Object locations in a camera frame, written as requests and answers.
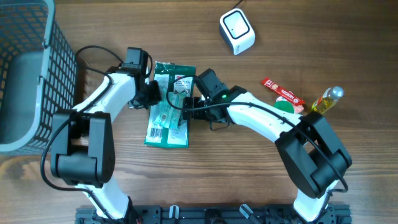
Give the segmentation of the teal snack packet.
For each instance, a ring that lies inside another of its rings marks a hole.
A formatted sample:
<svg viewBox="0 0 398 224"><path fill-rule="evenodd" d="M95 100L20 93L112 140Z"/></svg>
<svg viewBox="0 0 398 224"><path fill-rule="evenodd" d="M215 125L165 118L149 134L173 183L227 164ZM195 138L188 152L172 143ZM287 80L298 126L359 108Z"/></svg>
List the teal snack packet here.
<svg viewBox="0 0 398 224"><path fill-rule="evenodd" d="M183 106L183 101L187 96L187 92L183 90L182 92L168 92L169 101L176 107L181 108ZM162 101L159 103L159 115L156 117L154 123L160 125L167 129L178 129L186 121L182 118L182 111L177 110L172 107L167 99L166 94L163 95Z"/></svg>

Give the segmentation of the green sponge package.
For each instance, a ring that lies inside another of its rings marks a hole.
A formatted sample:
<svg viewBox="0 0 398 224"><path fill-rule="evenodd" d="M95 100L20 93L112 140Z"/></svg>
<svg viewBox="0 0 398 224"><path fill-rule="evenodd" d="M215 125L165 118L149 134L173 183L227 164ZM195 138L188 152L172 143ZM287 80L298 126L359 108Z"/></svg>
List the green sponge package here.
<svg viewBox="0 0 398 224"><path fill-rule="evenodd" d="M187 92L186 97L191 97L193 92L193 76L196 73L194 65L176 65L173 63L156 62L154 80L158 82L161 98L166 94L168 103L176 108L169 101L168 92ZM178 129L163 128L154 121L159 115L159 103L151 106L149 123L144 144L161 148L187 148L189 145L188 121Z"/></svg>

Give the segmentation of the green lidded cup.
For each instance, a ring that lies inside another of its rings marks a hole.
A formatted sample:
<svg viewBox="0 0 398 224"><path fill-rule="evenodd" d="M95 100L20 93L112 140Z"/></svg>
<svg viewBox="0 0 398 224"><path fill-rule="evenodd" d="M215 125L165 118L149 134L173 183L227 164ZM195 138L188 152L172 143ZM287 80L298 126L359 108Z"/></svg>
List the green lidded cup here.
<svg viewBox="0 0 398 224"><path fill-rule="evenodd" d="M294 106L288 101L277 101L273 107L288 113L295 113Z"/></svg>

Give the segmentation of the red coffee stick sachet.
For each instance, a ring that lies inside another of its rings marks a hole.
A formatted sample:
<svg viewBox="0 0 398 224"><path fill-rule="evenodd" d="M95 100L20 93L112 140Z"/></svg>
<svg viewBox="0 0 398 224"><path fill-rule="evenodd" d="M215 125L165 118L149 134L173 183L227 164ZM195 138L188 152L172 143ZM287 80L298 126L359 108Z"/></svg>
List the red coffee stick sachet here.
<svg viewBox="0 0 398 224"><path fill-rule="evenodd" d="M297 96L295 96L292 92L286 90L284 87L280 86L270 78L265 78L261 82L263 86L277 93L279 96L282 96L287 101L292 103L295 106L304 105L305 101Z"/></svg>

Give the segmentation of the red tissue pack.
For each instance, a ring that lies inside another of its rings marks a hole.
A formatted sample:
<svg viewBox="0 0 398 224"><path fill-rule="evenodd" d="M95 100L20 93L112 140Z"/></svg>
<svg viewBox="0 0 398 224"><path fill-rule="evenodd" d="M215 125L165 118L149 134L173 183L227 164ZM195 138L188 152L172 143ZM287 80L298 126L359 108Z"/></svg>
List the red tissue pack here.
<svg viewBox="0 0 398 224"><path fill-rule="evenodd" d="M291 102L289 102L287 99L285 99L285 98L282 97L282 96L279 96L279 97L275 100L276 103L279 102L279 101L286 101L286 102L290 103L290 104L292 105L293 109L294 109L294 113L301 113L301 112L304 111L304 106L303 106L303 105L298 105L298 106L297 106L297 105L294 105L294 104L292 104Z"/></svg>

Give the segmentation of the yellow dish soap bottle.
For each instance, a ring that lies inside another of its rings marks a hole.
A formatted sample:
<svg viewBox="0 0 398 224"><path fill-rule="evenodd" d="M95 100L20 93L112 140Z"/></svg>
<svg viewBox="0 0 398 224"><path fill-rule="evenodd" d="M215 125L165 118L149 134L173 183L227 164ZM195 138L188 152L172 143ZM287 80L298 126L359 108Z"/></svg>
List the yellow dish soap bottle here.
<svg viewBox="0 0 398 224"><path fill-rule="evenodd" d="M344 90L340 86L328 88L324 94L312 104L310 112L325 113L333 107L343 95Z"/></svg>

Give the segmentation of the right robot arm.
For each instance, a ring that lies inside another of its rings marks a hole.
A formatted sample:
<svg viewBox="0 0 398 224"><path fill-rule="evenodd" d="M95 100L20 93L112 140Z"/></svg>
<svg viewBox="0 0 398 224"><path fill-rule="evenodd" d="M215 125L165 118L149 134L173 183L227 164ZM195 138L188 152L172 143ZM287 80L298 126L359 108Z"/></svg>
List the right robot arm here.
<svg viewBox="0 0 398 224"><path fill-rule="evenodd" d="M348 191L343 176L352 158L322 114L268 105L240 86L228 88L210 68L193 80L201 97L185 99L183 117L245 126L273 142L298 188L293 208L303 221L321 220L330 197Z"/></svg>

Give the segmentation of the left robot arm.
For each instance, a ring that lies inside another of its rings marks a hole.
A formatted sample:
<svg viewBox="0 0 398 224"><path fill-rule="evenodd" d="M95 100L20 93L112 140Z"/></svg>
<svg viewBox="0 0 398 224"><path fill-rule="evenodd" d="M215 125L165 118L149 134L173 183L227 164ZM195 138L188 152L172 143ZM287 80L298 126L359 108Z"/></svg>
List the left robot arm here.
<svg viewBox="0 0 398 224"><path fill-rule="evenodd" d="M40 173L53 189L83 192L100 223L140 223L132 200L113 177L116 163L112 123L124 105L149 109L161 100L149 79L152 57L130 47L126 58L104 73L102 84L84 102L53 115L52 136L42 154Z"/></svg>

